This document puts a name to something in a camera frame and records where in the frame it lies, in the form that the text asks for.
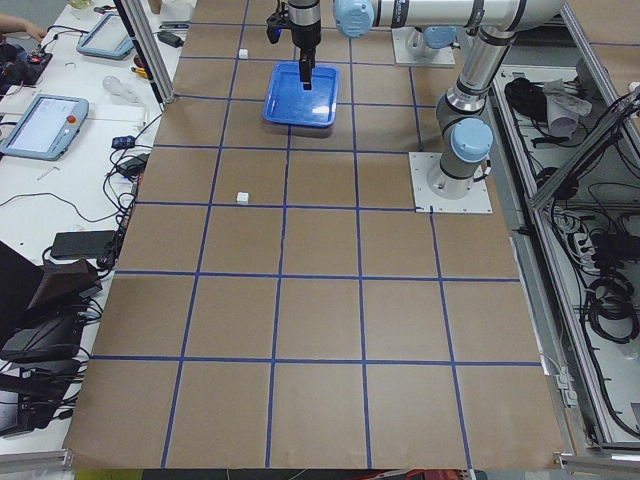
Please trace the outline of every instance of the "tablet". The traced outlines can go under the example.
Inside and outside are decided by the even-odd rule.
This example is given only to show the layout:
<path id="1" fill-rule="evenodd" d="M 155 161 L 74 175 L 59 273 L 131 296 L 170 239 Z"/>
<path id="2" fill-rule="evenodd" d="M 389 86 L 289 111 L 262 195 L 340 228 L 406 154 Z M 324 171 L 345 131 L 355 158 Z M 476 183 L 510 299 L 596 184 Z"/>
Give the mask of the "tablet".
<path id="1" fill-rule="evenodd" d="M 84 98 L 38 95 L 0 145 L 0 153 L 13 157 L 57 160 L 87 118 Z"/>
<path id="2" fill-rule="evenodd" d="M 132 49 L 133 41 L 116 12 L 105 13 L 76 46 L 76 50 L 83 55 L 113 60 L 126 57 Z"/>

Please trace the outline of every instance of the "small white block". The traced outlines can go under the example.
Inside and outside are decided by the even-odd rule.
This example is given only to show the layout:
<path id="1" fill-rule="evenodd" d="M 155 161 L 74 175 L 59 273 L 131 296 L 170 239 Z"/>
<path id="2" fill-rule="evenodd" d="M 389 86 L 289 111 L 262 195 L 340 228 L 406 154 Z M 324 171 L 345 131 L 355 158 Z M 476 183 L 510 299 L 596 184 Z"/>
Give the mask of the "small white block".
<path id="1" fill-rule="evenodd" d="M 249 194 L 247 192 L 238 192 L 236 202 L 240 205 L 249 205 Z"/>

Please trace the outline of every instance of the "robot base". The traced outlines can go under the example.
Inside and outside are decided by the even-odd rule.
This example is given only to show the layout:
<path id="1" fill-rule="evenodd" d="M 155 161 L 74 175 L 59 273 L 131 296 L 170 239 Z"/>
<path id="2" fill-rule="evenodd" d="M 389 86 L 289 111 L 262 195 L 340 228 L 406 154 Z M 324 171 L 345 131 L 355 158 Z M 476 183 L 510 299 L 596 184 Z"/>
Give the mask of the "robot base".
<path id="1" fill-rule="evenodd" d="M 441 153 L 410 153 L 411 182 L 413 183 L 413 198 L 417 212 L 429 213 L 492 213 L 491 201 L 484 180 L 473 184 L 466 197 L 460 200 L 442 198 L 431 190 L 427 184 L 429 169 L 440 162 Z M 482 175 L 482 168 L 478 167 L 476 177 Z"/>
<path id="2" fill-rule="evenodd" d="M 453 56 L 453 49 L 445 47 L 434 51 L 432 56 L 416 56 L 407 49 L 407 38 L 413 32 L 413 27 L 394 28 L 393 51 L 396 55 L 398 65 L 408 65 L 413 67 L 434 67 L 434 68 L 454 68 L 456 60 Z"/>

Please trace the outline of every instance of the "human hand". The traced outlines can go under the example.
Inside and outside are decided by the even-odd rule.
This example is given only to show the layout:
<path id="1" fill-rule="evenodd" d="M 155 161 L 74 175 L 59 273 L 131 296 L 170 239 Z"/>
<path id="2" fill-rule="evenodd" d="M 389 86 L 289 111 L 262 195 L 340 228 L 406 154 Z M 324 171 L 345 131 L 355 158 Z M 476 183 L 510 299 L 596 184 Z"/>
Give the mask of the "human hand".
<path id="1" fill-rule="evenodd" d="M 44 28 L 32 22 L 25 23 L 24 31 L 27 32 L 27 35 L 38 42 L 41 42 L 47 35 L 47 31 Z"/>

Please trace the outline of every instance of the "person's arm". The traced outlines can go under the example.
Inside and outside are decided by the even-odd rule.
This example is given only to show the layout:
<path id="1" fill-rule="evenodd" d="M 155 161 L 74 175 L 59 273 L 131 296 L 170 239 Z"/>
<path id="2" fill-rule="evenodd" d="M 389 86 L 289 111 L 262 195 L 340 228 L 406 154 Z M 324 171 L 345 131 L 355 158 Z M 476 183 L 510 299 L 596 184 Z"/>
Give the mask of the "person's arm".
<path id="1" fill-rule="evenodd" d="M 0 13 L 0 33 L 25 32 L 31 38 L 41 42 L 47 31 L 29 20 Z"/>

